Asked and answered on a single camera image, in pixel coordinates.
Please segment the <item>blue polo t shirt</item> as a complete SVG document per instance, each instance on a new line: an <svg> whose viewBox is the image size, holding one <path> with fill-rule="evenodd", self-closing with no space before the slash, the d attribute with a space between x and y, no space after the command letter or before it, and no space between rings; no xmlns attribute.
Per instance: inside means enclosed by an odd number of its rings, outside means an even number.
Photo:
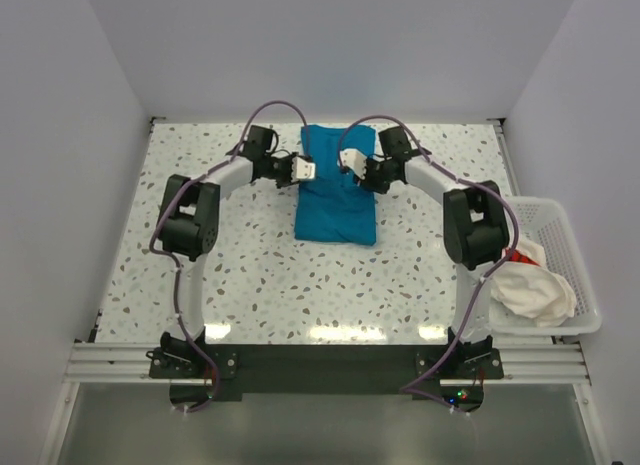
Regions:
<svg viewBox="0 0 640 465"><path fill-rule="evenodd" d="M377 241L375 197L338 166L338 148L369 156L375 151L375 130L358 125L350 132L311 125L301 130L305 150L316 164L316 178L298 187L294 236L321 243L372 246Z"/></svg>

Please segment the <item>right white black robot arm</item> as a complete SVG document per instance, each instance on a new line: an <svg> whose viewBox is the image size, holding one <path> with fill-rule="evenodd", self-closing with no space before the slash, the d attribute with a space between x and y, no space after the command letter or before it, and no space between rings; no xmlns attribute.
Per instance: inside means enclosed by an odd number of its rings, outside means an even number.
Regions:
<svg viewBox="0 0 640 465"><path fill-rule="evenodd" d="M441 206L443 244L457 274L456 309L445 364L452 375L469 377L481 365L474 346L491 335L489 280L513 254L519 240L515 213L495 182L458 177L424 147L411 145L414 135L406 127L388 128L378 138L380 155L349 148L339 152L339 163L368 191L385 194L391 184L400 182Z"/></svg>

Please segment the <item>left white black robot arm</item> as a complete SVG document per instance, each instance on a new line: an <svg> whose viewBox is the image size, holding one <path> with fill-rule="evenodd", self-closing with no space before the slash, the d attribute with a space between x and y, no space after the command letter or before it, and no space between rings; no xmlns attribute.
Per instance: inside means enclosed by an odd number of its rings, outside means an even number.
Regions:
<svg viewBox="0 0 640 465"><path fill-rule="evenodd" d="M274 130L251 125L220 163L197 177L174 174L166 182L149 251L173 262L170 322L161 345L177 347L171 363L185 377L200 375L207 365L203 276L218 240L222 200L260 179L284 188L316 178L310 156L280 154L272 147L276 140Z"/></svg>

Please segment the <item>red white garment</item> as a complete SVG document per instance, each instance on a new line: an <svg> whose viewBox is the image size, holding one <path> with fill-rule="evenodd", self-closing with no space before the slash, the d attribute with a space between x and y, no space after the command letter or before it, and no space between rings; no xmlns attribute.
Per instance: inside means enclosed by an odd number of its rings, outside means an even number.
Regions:
<svg viewBox="0 0 640 465"><path fill-rule="evenodd" d="M509 262L524 263L541 268L547 268L544 247L527 237L521 237L519 239L514 251L511 251L510 248L506 248L503 255L509 256Z"/></svg>

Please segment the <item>white plastic basket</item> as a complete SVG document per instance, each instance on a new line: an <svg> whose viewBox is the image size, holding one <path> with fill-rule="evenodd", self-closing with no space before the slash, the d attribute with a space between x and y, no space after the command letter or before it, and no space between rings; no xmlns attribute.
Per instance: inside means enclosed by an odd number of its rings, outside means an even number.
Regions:
<svg viewBox="0 0 640 465"><path fill-rule="evenodd" d="M497 301L492 301L489 322L499 334L516 336L579 336L598 331L602 317L582 254L563 207L546 198L508 197L519 225L520 236L536 242L545 251L550 271L563 276L574 291L574 315L558 326L537 326Z"/></svg>

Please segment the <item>white t shirt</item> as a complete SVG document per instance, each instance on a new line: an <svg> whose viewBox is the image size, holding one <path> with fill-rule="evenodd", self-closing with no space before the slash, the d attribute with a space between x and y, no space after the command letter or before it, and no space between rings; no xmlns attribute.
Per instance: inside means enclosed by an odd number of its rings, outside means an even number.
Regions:
<svg viewBox="0 0 640 465"><path fill-rule="evenodd" d="M538 327L557 327L575 316L577 297L569 282L544 267L509 262L491 280L491 296Z"/></svg>

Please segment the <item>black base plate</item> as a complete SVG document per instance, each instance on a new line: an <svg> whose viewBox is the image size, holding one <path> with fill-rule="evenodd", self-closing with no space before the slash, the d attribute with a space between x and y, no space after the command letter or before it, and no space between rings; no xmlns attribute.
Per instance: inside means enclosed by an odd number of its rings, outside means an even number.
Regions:
<svg viewBox="0 0 640 465"><path fill-rule="evenodd" d="M198 408L248 394L394 395L439 399L474 411L489 380L504 378L489 341L459 345L205 345L171 337L147 351L149 376L170 384L174 406Z"/></svg>

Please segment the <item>aluminium rail frame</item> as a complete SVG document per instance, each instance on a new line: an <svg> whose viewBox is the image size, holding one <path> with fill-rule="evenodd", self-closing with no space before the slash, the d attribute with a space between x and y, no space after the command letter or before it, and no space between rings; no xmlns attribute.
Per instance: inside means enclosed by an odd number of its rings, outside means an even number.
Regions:
<svg viewBox="0 0 640 465"><path fill-rule="evenodd" d="M614 461L605 438L591 388L591 377L579 343L554 343L550 338L497 336L505 377L485 379L488 385L571 385L591 452L598 464ZM149 377L149 343L77 343L63 373L62 389L38 462L56 464L61 456L71 414L82 384L168 384Z"/></svg>

